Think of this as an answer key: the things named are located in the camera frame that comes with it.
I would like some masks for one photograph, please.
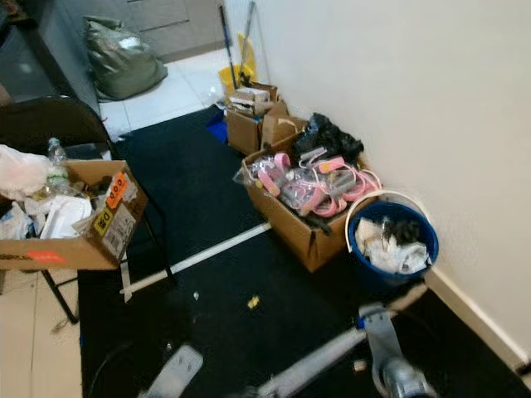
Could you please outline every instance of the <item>plastic bucket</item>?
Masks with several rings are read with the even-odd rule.
[[[243,70],[246,74],[246,76],[249,76],[250,80],[254,81],[255,74],[247,65],[243,66]],[[217,75],[219,76],[219,80],[221,81],[223,85],[223,92],[225,93],[225,96],[228,97],[232,91],[234,91],[234,82],[232,81],[232,73],[231,73],[231,67],[228,66],[227,68],[221,69],[217,72]],[[234,65],[234,76],[236,77],[236,82],[240,79],[240,66]]]
[[[426,273],[431,265],[414,274],[392,274],[379,269],[367,260],[361,251],[359,251],[354,238],[354,232],[358,229],[360,220],[366,218],[375,223],[382,223],[383,218],[387,217],[392,221],[416,221],[420,226],[419,241],[426,245],[430,255],[431,264],[433,265],[439,254],[439,240],[433,227],[428,220],[419,212],[398,203],[389,201],[377,201],[358,211],[348,224],[348,242],[352,246],[352,258],[356,264],[358,276],[362,285],[369,291],[388,291],[396,289],[414,279],[419,279]]]

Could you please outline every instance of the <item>tile floor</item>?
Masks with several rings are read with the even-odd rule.
[[[168,77],[151,90],[123,101],[100,104],[101,117],[113,140],[123,133],[210,106],[211,89],[222,93],[217,71],[227,66],[227,53],[212,51],[166,66]]]
[[[212,104],[210,90],[222,86],[217,71],[227,66],[225,50],[166,65],[168,77],[151,90],[100,105],[113,139]],[[51,271],[56,282],[76,275]],[[77,282],[61,287],[75,309]],[[0,295],[0,398],[81,398],[80,326],[66,316],[40,273],[8,271]]]

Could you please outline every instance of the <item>black chair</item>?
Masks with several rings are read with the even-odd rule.
[[[98,114],[77,99],[46,97],[0,108],[0,143],[21,152],[47,155],[48,140],[52,137],[60,139],[61,145],[65,148],[89,143],[104,146],[109,149],[113,159],[121,159]],[[166,256],[166,217],[157,202],[145,190],[142,182],[138,181],[138,183],[163,223],[161,247],[144,213],[144,223],[159,253],[160,260],[170,280],[175,281]],[[56,284],[47,270],[43,270],[42,275],[70,322],[77,323],[79,319],[70,310],[59,290],[60,286],[73,282],[76,278]]]

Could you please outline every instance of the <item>black carpet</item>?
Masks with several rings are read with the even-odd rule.
[[[133,173],[167,213],[172,263],[262,222],[243,187],[231,182],[240,157],[204,128],[213,112],[136,131],[120,144]],[[159,267],[145,231],[138,231],[128,255],[134,279]],[[117,271],[80,272],[85,398],[110,353],[116,352],[92,397],[138,396],[184,342],[204,357],[184,397],[225,396],[259,386],[349,328],[361,303],[392,298],[364,292],[346,254],[309,274],[273,231],[185,269],[177,288],[164,280],[127,304],[120,288]],[[249,309],[253,296],[260,302]],[[433,293],[395,324],[404,353],[441,396],[530,396]],[[378,396],[369,372],[351,370],[352,360],[367,354],[366,346],[359,347],[298,396]]]

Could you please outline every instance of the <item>blue bucket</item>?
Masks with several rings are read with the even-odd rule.
[[[410,207],[389,201],[377,201],[376,203],[365,206],[363,209],[359,210],[352,217],[348,225],[348,240],[352,246],[352,257],[356,264],[358,276],[365,289],[374,292],[396,289],[414,279],[421,278],[422,275],[429,270],[431,265],[414,274],[392,274],[372,265],[370,261],[363,256],[362,252],[359,251],[354,238],[354,232],[358,229],[358,224],[362,217],[377,224],[381,224],[384,217],[387,217],[392,221],[416,221],[420,226],[419,241],[426,245],[427,252],[430,255],[431,264],[433,265],[435,263],[437,255],[439,254],[439,240],[428,220]]]

